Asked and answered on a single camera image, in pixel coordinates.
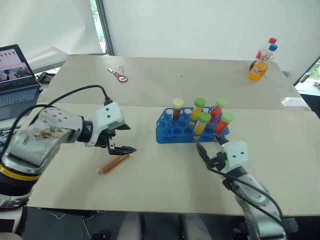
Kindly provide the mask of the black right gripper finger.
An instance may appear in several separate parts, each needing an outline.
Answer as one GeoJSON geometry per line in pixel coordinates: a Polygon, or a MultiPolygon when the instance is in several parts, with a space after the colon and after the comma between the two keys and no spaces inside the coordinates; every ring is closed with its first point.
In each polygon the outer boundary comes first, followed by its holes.
{"type": "Polygon", "coordinates": [[[205,165],[207,167],[213,167],[213,162],[212,162],[211,158],[208,156],[207,151],[198,141],[196,142],[196,147],[197,147],[198,153],[199,153],[200,157],[202,158],[202,160],[204,161],[205,165]]]}
{"type": "Polygon", "coordinates": [[[219,143],[220,146],[229,142],[223,135],[215,134],[214,138],[216,139],[216,141],[219,143]]]}

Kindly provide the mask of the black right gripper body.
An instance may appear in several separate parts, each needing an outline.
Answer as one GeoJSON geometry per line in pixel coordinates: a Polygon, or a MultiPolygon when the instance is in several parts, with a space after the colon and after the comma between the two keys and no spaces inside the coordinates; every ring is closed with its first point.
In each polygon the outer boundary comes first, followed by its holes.
{"type": "Polygon", "coordinates": [[[210,167],[216,168],[219,172],[225,168],[227,155],[225,152],[218,152],[215,157],[210,159],[210,167]]]}

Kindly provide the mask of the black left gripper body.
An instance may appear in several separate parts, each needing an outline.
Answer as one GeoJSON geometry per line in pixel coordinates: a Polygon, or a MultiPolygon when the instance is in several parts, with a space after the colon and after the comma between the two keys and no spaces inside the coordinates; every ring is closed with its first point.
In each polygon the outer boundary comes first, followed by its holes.
{"type": "Polygon", "coordinates": [[[115,129],[104,129],[102,132],[99,134],[98,139],[95,143],[95,147],[100,147],[100,148],[108,148],[109,150],[114,150],[115,149],[115,144],[113,137],[116,136],[116,130],[115,129]]]}

